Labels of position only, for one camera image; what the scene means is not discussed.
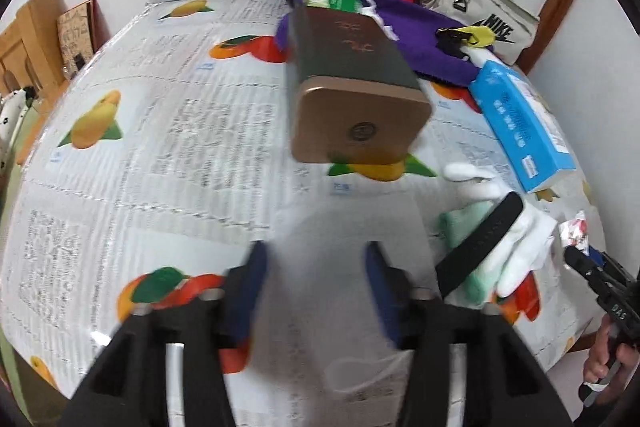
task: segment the table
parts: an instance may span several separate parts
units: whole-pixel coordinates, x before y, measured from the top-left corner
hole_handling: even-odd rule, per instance
[[[339,216],[341,201],[409,195],[437,262],[445,254],[438,214],[461,205],[439,176],[444,165],[491,165],[520,190],[467,93],[427,81],[435,112],[403,172],[295,162],[284,57],[271,37],[286,4],[203,0],[174,11],[183,4],[147,7],[98,52],[24,168],[2,254],[0,320],[15,349],[67,397],[133,299],[179,300],[185,279],[241,263],[249,242],[269,240],[276,216],[301,201],[328,198]],[[605,249],[581,171],[525,197],[558,221],[585,210],[591,243]],[[597,307],[558,248],[533,277],[540,313],[530,320],[512,310],[511,319],[548,369]],[[248,349],[247,367],[228,360],[237,372],[225,377],[239,425],[373,427],[396,415],[406,364],[336,397],[323,388],[296,320],[268,293]],[[168,410],[180,425],[179,347],[170,356]],[[461,394],[456,381],[458,408]]]

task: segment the blue box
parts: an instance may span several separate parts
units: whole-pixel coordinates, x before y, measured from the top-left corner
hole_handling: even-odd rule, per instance
[[[550,188],[575,170],[558,122],[518,73],[490,60],[469,91],[526,192]]]

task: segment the purple cloth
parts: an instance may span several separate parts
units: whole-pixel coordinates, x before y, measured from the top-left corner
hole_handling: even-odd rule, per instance
[[[361,0],[367,6],[367,0]],[[460,28],[461,23],[427,8],[404,0],[373,0],[376,11],[400,38],[398,49],[417,73],[434,76],[456,86],[468,87],[479,69],[471,62],[450,57],[436,48],[436,30]],[[283,17],[276,31],[276,45],[287,47],[288,16]]]

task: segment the green packet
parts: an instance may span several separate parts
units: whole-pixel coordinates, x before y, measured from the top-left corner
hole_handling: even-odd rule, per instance
[[[329,0],[329,8],[343,12],[360,13],[362,3],[360,0]]]

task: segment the bag strap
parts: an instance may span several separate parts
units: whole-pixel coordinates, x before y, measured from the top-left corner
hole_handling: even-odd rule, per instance
[[[482,223],[438,263],[436,276],[443,299],[480,266],[523,209],[522,198],[516,192],[509,192]]]

